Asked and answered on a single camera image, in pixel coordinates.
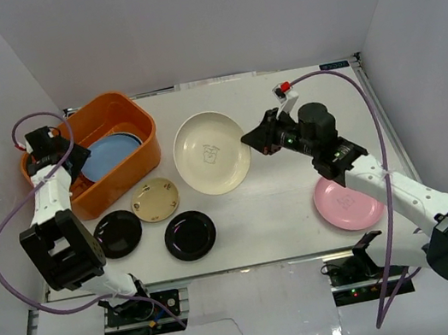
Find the blue plastic plate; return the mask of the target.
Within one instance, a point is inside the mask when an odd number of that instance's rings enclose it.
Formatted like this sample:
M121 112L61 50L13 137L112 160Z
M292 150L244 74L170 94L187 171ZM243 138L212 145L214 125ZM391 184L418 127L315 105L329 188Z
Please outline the blue plastic plate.
M81 172L95 183L114 170L142 144L142 139L128 132L116 132L91 144L91 152Z

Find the cream white plate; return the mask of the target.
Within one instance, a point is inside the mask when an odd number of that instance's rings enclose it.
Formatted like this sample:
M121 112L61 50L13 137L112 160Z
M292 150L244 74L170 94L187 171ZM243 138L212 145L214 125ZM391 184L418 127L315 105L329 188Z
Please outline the cream white plate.
M237 188L251 166L251 148L240 125L220 112L189 117L174 137L174 164L195 191L219 196Z

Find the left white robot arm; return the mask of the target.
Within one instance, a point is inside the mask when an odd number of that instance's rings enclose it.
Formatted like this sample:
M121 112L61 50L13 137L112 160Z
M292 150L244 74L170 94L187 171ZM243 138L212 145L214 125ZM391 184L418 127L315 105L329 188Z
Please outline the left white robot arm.
M32 224L19 236L21 247L54 291L88 291L109 312L146 320L154 310L152 296L135 276L106 267L102 246L71 208L70 187L91 152L47 126L25 139L27 173L39 189Z

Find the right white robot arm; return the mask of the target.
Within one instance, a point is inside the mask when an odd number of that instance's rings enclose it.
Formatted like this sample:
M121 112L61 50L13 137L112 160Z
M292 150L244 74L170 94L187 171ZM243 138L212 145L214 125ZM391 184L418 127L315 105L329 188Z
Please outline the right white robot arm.
M338 135L336 120L321 103L307 103L298 116L270 109L242 144L273 155L280 149L309 156L324 179L371 198L392 199L393 209L429 237L422 247L429 268L448 281L448 193L434 191L400 173L388 173L384 160Z

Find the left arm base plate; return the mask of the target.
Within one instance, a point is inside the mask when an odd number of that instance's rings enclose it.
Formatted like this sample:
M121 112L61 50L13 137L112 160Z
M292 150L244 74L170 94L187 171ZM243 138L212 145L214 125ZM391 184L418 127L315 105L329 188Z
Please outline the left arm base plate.
M186 329L187 320L180 316L179 292L176 289L134 297L118 298L118 305L107 300L98 302L105 309L105 335L157 335Z

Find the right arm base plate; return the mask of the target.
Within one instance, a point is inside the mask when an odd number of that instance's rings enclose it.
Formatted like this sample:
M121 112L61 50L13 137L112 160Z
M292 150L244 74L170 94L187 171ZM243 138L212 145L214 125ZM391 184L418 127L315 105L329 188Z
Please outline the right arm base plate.
M383 267L367 268L355 256L324 262L320 273L331 286L338 308L379 300L383 281Z

